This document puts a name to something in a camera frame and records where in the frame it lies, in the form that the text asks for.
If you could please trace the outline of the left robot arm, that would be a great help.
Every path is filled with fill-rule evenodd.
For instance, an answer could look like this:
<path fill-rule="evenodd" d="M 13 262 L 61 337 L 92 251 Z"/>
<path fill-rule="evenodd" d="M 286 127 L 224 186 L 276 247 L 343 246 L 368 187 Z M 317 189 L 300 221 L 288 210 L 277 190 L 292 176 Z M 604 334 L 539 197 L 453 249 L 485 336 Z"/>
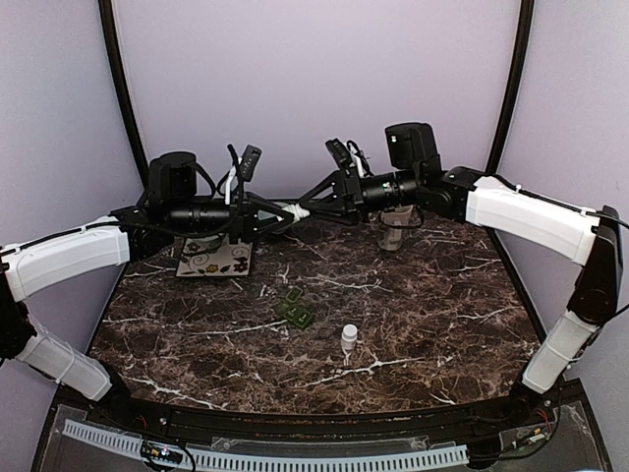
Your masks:
<path fill-rule="evenodd" d="M 110 367 L 88 357 L 45 328 L 29 313 L 31 295 L 62 281 L 108 266 L 151 257 L 177 237 L 225 235 L 251 243 L 306 216 L 245 189 L 261 155 L 257 147 L 233 153 L 224 195 L 188 151 L 168 152 L 148 167 L 148 182 L 134 206 L 114 210 L 86 225 L 1 251 L 1 358 L 18 360 L 93 402 L 118 429 L 139 420 L 138 405 Z M 210 193 L 198 193 L 197 180 Z"/>

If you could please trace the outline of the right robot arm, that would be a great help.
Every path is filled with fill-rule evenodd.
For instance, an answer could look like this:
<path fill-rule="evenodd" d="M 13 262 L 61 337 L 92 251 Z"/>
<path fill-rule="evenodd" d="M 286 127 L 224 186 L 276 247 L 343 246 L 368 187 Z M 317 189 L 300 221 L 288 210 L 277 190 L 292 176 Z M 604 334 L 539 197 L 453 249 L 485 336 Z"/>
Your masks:
<path fill-rule="evenodd" d="M 359 173 L 342 142 L 327 141 L 338 168 L 304 194 L 300 206 L 312 217 L 347 224 L 377 211 L 417 206 L 452 221 L 521 237 L 581 268 L 564 314 L 521 375 L 523 388 L 502 403 L 502 419 L 521 427 L 540 409 L 537 394 L 547 392 L 593 336 L 621 313 L 624 224 L 610 206 L 600 210 L 573 206 L 498 175 L 464 166 L 443 169 L 428 123 L 392 125 L 385 137 L 395 169 L 374 176 Z"/>

